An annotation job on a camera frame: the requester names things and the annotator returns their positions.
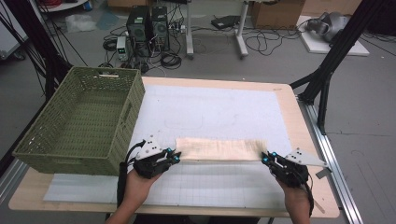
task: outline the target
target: table leg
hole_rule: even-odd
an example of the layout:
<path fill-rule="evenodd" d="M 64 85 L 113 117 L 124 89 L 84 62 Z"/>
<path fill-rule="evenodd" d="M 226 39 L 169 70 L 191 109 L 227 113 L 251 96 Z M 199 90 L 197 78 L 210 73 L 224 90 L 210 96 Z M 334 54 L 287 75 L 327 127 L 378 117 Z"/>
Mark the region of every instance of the table leg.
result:
<path fill-rule="evenodd" d="M 187 56 L 192 59 L 194 54 L 194 48 L 192 45 L 192 33 L 191 33 L 191 10 L 190 10 L 191 0 L 187 1 L 187 32 L 186 32 L 186 46 L 187 46 Z"/>
<path fill-rule="evenodd" d="M 241 59 L 243 57 L 248 56 L 248 50 L 245 45 L 244 38 L 242 37 L 242 32 L 244 30 L 245 18 L 247 17 L 247 12 L 248 12 L 248 2 L 244 1 L 242 5 L 241 19 L 239 21 L 239 28 L 238 30 L 235 30 L 236 40 L 238 41 L 238 46 L 241 49 Z"/>

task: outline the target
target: white paper sheet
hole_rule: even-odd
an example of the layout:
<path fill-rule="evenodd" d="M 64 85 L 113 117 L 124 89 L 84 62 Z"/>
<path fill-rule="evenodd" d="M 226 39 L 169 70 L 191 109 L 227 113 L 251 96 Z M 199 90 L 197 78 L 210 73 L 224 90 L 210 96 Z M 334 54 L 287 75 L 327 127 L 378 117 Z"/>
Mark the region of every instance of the white paper sheet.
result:
<path fill-rule="evenodd" d="M 147 85 L 130 146 L 151 134 L 164 148 L 174 148 L 178 137 L 265 139 L 269 151 L 291 152 L 276 95 L 269 91 Z M 92 190 L 96 178 L 55 175 L 45 200 L 114 203 L 117 180 L 104 177 L 108 185 L 96 186 L 101 195 L 112 196 L 109 200 Z M 283 196 L 259 161 L 182 162 L 153 185 L 146 204 L 278 208 Z"/>

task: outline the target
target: wooden table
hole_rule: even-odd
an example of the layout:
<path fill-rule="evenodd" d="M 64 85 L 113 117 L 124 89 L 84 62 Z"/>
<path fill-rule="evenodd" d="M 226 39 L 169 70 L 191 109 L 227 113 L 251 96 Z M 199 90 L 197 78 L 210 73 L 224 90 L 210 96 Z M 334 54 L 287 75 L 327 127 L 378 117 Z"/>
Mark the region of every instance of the wooden table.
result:
<path fill-rule="evenodd" d="M 272 91 L 276 94 L 292 148 L 303 148 L 313 155 L 318 155 L 310 133 L 306 127 L 302 112 L 289 85 L 252 83 L 217 80 L 198 80 L 181 78 L 143 77 L 145 84 L 183 87 L 206 87 L 236 90 Z M 315 173 L 320 167 L 308 167 L 314 179 L 313 194 L 315 209 L 312 217 L 338 217 L 338 205 L 332 194 L 327 178 L 318 179 Z M 38 211 L 81 211 L 114 212 L 112 203 L 55 203 L 44 202 L 53 175 L 40 174 L 30 168 L 9 202 L 9 208 L 15 210 Z M 202 216 L 245 216 L 245 217 L 288 217 L 286 211 L 247 208 L 217 208 L 143 205 L 136 213 L 141 214 L 180 214 Z"/>

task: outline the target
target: wicker basket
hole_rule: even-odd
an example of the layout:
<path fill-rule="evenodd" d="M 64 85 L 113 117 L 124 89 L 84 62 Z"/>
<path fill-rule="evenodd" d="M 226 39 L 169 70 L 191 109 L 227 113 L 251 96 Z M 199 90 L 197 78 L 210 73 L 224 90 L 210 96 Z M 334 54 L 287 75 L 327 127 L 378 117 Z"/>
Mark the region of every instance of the wicker basket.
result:
<path fill-rule="evenodd" d="M 118 175 L 144 93 L 138 70 L 73 67 L 13 155 L 41 173 Z"/>

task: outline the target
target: human arm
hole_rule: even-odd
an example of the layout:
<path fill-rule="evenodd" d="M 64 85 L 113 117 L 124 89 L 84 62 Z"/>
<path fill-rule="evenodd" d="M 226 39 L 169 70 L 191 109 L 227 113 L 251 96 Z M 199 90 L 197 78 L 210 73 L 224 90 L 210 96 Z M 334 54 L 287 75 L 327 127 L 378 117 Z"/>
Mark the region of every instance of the human arm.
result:
<path fill-rule="evenodd" d="M 276 180 L 285 192 L 285 205 L 293 224 L 309 224 L 310 204 L 305 190 L 290 188 L 283 182 Z"/>
<path fill-rule="evenodd" d="M 146 179 L 132 170 L 127 177 L 123 201 L 113 216 L 106 221 L 106 224 L 128 223 L 134 212 L 147 199 L 149 189 L 159 177 L 160 175 L 157 175 L 151 179 Z"/>

